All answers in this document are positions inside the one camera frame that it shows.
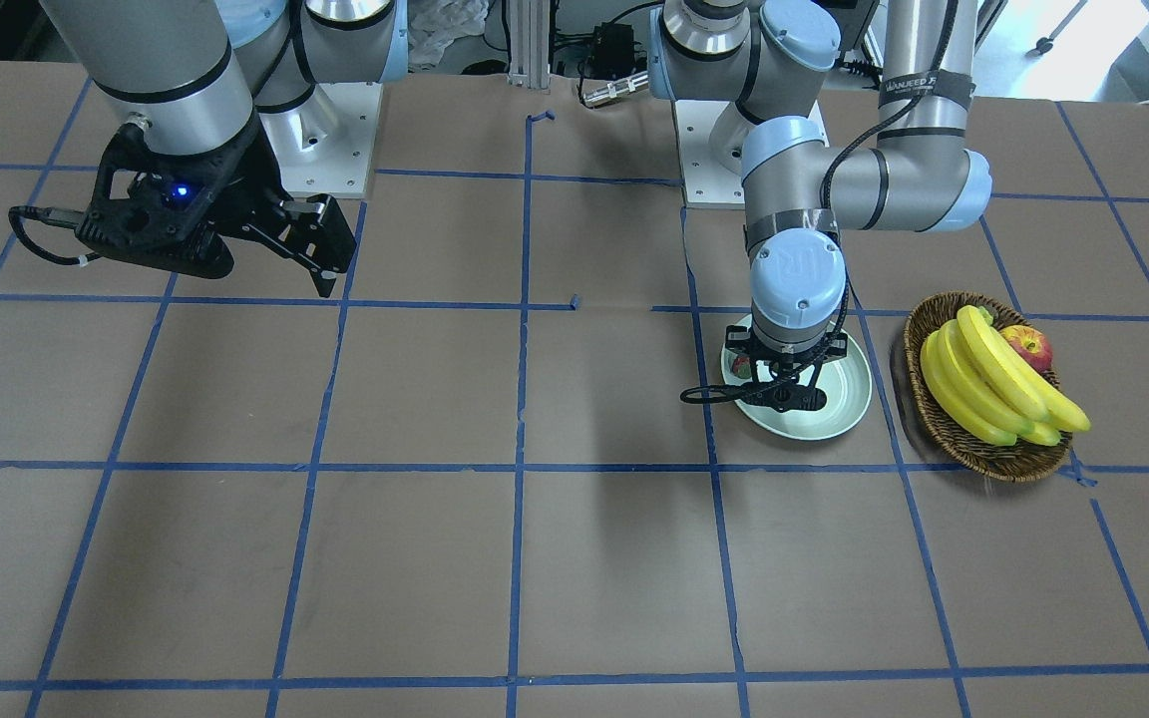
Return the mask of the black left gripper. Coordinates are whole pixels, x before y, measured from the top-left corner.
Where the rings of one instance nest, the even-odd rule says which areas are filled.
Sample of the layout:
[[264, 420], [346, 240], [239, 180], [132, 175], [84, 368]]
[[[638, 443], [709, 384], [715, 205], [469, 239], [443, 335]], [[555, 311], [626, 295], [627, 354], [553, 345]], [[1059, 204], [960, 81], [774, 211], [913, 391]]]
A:
[[847, 356], [847, 335], [825, 333], [820, 342], [803, 353], [774, 353], [749, 333], [740, 340], [740, 354], [751, 358], [754, 377], [740, 386], [747, 406], [766, 406], [774, 412], [820, 412], [827, 394], [818, 387], [822, 366]]

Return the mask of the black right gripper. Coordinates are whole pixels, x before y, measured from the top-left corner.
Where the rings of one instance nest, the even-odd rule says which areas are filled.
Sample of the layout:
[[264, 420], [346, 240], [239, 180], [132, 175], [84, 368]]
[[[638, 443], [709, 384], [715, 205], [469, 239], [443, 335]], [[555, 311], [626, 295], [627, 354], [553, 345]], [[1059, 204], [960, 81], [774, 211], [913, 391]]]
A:
[[286, 231], [282, 173], [259, 114], [218, 149], [151, 150], [151, 119], [130, 114], [106, 146], [76, 227], [102, 258], [218, 280], [232, 272], [225, 237], [269, 248]]

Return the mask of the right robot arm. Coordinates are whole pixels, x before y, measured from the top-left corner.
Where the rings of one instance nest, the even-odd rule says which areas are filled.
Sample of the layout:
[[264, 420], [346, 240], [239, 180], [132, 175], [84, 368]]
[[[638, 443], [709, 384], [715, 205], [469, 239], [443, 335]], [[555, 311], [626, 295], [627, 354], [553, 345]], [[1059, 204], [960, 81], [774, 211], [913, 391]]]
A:
[[404, 1], [46, 1], [116, 113], [90, 203], [13, 207], [20, 244], [56, 265], [100, 258], [228, 277], [228, 239], [263, 245], [332, 294], [357, 241], [327, 192], [287, 190], [286, 159], [345, 131], [324, 85], [409, 68]]

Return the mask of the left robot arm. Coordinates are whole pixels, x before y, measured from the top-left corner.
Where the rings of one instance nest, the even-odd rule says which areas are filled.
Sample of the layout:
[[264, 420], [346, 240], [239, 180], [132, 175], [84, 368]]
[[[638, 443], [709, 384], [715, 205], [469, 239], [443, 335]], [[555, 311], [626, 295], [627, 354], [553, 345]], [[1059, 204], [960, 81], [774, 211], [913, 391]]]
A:
[[849, 349], [845, 231], [954, 231], [980, 217], [989, 164], [963, 142], [976, 22], [974, 1], [893, 1], [874, 126], [843, 144], [810, 119], [842, 51], [824, 6], [665, 1], [651, 11], [651, 94], [728, 102], [747, 126], [737, 165], [751, 318], [724, 346], [749, 378], [685, 389], [684, 403], [824, 408], [822, 366]]

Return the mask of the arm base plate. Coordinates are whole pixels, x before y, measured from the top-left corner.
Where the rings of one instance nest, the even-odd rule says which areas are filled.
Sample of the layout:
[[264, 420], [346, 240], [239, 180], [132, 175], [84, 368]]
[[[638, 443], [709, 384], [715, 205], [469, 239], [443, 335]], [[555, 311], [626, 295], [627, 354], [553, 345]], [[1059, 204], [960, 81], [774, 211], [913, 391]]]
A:
[[689, 208], [745, 208], [742, 150], [751, 133], [759, 133], [754, 150], [765, 146], [765, 138], [771, 140], [771, 152], [781, 149], [784, 137], [828, 145], [817, 106], [807, 117], [766, 119], [761, 126], [754, 126], [731, 102], [678, 100], [673, 110], [685, 204]]
[[367, 198], [384, 91], [378, 83], [319, 85], [296, 108], [261, 113], [283, 190]]

